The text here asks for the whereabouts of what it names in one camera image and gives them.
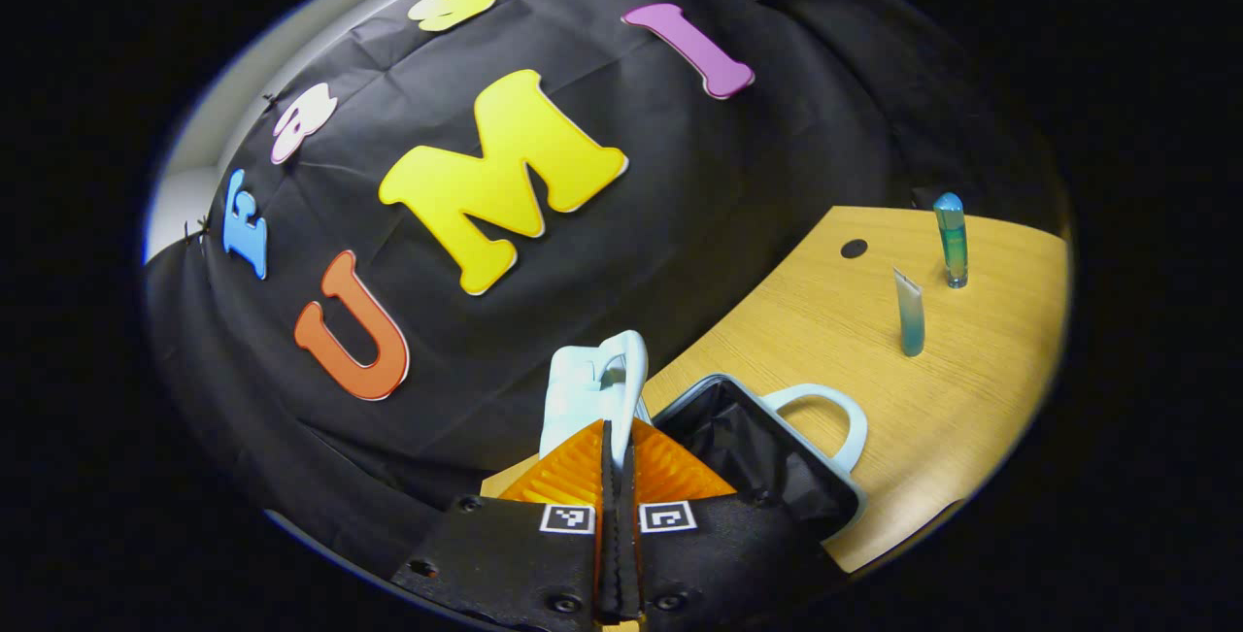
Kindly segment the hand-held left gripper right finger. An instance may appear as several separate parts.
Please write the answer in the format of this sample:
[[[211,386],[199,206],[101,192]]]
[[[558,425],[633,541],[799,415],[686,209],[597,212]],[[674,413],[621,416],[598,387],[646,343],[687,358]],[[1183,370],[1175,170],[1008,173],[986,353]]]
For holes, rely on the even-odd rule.
[[[846,583],[776,495],[728,486],[646,421],[631,428],[619,570],[640,631],[764,630]]]

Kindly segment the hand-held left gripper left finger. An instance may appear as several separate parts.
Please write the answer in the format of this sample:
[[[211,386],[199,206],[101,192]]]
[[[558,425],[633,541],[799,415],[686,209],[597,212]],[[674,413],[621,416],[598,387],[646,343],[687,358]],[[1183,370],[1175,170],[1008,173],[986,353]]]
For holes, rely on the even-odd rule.
[[[605,503],[600,486],[585,504],[457,498],[392,582],[505,630],[599,631]]]

